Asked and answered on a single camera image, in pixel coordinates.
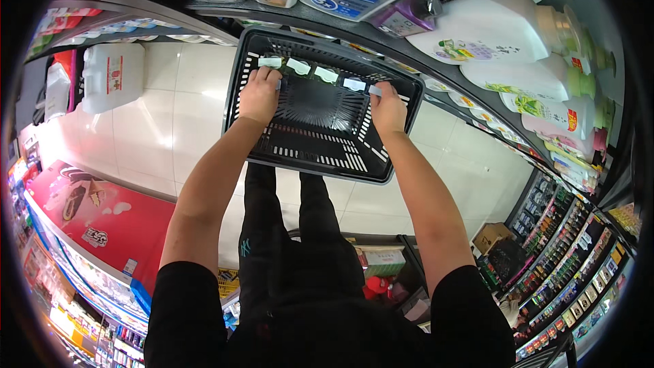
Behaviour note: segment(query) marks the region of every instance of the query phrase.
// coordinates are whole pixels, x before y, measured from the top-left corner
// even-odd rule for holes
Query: person
[[[525,319],[520,315],[520,295],[518,293],[509,294],[506,300],[501,302],[498,307],[500,307],[500,311],[502,311],[511,329],[525,322]]]
[[[445,184],[405,134],[388,82],[370,95],[395,167],[431,297],[432,334],[364,299],[355,249],[340,234],[321,176],[300,172],[301,242],[282,225],[275,169],[248,164],[239,240],[241,315],[229,340],[218,294],[218,236],[243,163],[277,109],[281,75],[252,70],[240,116],[198,161],[168,226],[144,360],[148,368],[216,366],[509,367],[511,329],[488,292]]]

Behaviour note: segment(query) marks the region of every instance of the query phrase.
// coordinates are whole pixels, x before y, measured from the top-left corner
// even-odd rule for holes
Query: black pants
[[[363,270],[355,249],[341,236],[323,177],[300,172],[299,179],[301,242],[291,240],[284,228],[275,168],[248,164],[239,238],[241,320],[277,302],[363,297]]]

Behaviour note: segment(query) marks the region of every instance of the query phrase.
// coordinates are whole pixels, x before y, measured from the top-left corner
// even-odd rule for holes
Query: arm
[[[245,158],[275,114],[279,79],[281,74],[267,67],[250,73],[240,94],[239,117],[198,161],[177,199],[160,268],[174,261],[191,261],[216,273],[222,217]]]
[[[430,295],[448,273],[474,265],[466,229],[452,195],[404,133],[406,106],[387,82],[370,95],[372,120],[386,147],[409,209]]]

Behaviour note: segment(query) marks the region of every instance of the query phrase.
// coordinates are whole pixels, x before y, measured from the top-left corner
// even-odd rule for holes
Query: black plastic basket
[[[319,175],[386,184],[393,174],[388,153],[372,125],[368,86],[389,81],[407,104],[404,131],[413,125],[424,92],[421,78],[364,53],[303,34],[253,26],[241,34],[225,103],[223,133],[239,115],[239,93],[264,55],[296,57],[367,83],[351,91],[285,74],[279,107],[247,160]]]

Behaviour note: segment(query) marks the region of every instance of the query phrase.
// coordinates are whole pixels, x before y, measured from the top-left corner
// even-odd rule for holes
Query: black t-shirt
[[[365,299],[298,301],[250,319],[227,340],[218,282],[179,261],[157,275],[145,363],[159,367],[510,367],[515,344],[474,266],[432,296],[432,334]]]

